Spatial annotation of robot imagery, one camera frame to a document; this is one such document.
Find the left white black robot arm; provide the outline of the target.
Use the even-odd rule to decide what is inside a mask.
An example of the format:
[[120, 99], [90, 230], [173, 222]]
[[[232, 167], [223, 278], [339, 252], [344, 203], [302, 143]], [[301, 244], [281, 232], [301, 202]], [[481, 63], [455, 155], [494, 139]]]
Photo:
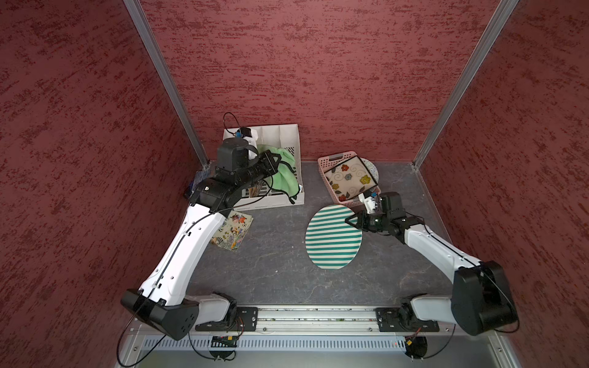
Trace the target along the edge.
[[210, 240], [229, 217], [242, 191], [278, 173], [279, 153], [263, 152], [243, 138], [228, 138], [217, 153], [215, 173], [190, 196], [178, 233], [164, 257], [138, 289], [125, 291], [122, 305], [133, 316], [173, 340], [194, 326], [230, 319], [231, 301], [210, 294], [191, 301], [187, 288]]

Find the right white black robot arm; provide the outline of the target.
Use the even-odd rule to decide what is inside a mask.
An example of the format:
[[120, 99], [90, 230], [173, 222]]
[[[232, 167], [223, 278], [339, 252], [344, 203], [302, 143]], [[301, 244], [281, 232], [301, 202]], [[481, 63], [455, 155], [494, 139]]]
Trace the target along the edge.
[[421, 216], [403, 207], [399, 193], [362, 193], [363, 209], [346, 218], [362, 232], [391, 236], [425, 257], [452, 283], [450, 295], [416, 294], [403, 301], [403, 328], [418, 321], [454, 324], [471, 336], [487, 331], [508, 333], [519, 327], [518, 311], [503, 267], [484, 262], [442, 239]]

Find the green microfiber cloth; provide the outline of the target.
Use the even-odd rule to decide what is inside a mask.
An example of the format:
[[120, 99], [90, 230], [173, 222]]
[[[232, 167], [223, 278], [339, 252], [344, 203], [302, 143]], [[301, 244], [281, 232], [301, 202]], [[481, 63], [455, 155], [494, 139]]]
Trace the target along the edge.
[[295, 157], [285, 148], [260, 145], [258, 146], [258, 150], [259, 153], [269, 151], [281, 157], [278, 172], [270, 179], [265, 179], [265, 183], [271, 192], [285, 194], [288, 197], [288, 201], [294, 205], [301, 191], [295, 175]]

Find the green striped round plate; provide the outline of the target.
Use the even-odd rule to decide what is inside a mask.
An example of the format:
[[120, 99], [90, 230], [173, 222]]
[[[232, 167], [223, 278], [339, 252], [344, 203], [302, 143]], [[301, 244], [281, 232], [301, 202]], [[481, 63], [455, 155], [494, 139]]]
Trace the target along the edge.
[[329, 205], [313, 215], [305, 232], [305, 249], [314, 265], [338, 270], [355, 259], [363, 234], [345, 223], [353, 214], [344, 205]]

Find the square floral plate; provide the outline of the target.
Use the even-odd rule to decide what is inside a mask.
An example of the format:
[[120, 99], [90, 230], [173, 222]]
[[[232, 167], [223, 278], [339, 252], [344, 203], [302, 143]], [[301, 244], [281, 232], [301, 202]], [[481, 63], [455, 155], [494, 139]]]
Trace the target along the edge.
[[323, 174], [339, 203], [351, 201], [366, 191], [372, 192], [378, 186], [371, 182], [368, 170], [359, 156], [344, 159]]

